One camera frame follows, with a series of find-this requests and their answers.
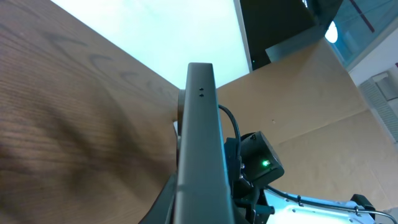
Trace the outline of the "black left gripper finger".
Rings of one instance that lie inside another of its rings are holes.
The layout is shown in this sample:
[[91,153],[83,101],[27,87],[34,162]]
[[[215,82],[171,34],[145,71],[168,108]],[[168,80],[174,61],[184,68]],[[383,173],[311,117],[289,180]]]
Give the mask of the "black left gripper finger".
[[150,210],[139,224],[172,224],[176,187],[177,174],[174,173],[169,177]]

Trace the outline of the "Galaxy smartphone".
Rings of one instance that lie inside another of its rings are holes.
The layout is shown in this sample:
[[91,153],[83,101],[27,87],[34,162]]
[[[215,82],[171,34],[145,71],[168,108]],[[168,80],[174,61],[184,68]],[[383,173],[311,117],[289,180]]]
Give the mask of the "Galaxy smartphone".
[[188,65],[174,223],[234,223],[210,63]]

